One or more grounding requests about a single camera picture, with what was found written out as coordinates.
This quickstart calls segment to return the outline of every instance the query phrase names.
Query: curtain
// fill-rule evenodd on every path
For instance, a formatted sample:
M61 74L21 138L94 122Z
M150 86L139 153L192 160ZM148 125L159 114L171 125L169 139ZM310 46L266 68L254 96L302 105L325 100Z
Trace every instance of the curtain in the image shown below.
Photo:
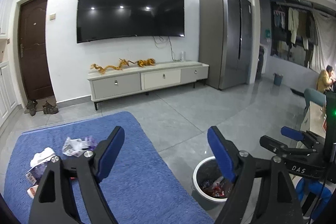
M314 45L314 52L310 68L320 73L327 65L336 66L336 18L325 17L313 12L318 37L318 45Z

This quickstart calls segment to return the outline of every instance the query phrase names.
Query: tv cabinet drawer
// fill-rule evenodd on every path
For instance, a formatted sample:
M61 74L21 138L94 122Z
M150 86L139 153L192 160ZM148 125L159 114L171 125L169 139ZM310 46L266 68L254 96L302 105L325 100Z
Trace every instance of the tv cabinet drawer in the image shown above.
M141 90L139 73L94 80L92 84L96 100Z
M208 78L208 69L209 67L203 66L181 69L181 83L191 83Z
M143 73L144 88L152 89L160 86L173 85L181 82L181 70L160 70Z

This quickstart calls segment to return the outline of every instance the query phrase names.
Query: television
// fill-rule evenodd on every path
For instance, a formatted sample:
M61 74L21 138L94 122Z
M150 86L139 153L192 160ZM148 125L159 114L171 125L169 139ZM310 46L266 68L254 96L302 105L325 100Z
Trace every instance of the television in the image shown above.
M78 0L77 43L184 36L184 0Z

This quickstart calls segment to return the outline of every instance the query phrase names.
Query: screw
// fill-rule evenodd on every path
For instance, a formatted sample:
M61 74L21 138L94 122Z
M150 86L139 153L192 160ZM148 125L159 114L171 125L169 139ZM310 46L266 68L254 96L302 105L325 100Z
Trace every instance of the screw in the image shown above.
M51 162L57 162L59 160L59 157L58 156L53 156L51 158Z
M93 152L91 150L85 151L84 152L84 157L90 158L93 155Z
M245 150L240 150L239 155L243 158L246 158L249 155L249 153Z
M280 163L281 162L281 158L278 156L273 157L273 161L276 163Z

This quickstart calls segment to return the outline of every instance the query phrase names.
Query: dragon figurine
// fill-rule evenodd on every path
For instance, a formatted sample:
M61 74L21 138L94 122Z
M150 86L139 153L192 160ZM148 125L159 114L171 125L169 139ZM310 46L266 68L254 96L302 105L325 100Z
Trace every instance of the dragon figurine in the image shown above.
M93 69L95 68L96 70L98 70L99 73L101 74L105 74L106 70L108 68L112 68L114 70L122 70L122 67L123 66L129 66L129 63L132 63L132 64L137 64L139 67L144 67L144 66L154 66L155 65L155 60L153 58L149 58L147 60L138 60L136 62L132 62L130 60L126 60L126 59L121 59L120 58L120 61L119 61L119 66L116 67L116 66L112 66L112 65L108 65L106 66L105 68L101 67L101 66L98 66L97 64L92 64L90 66L90 69Z

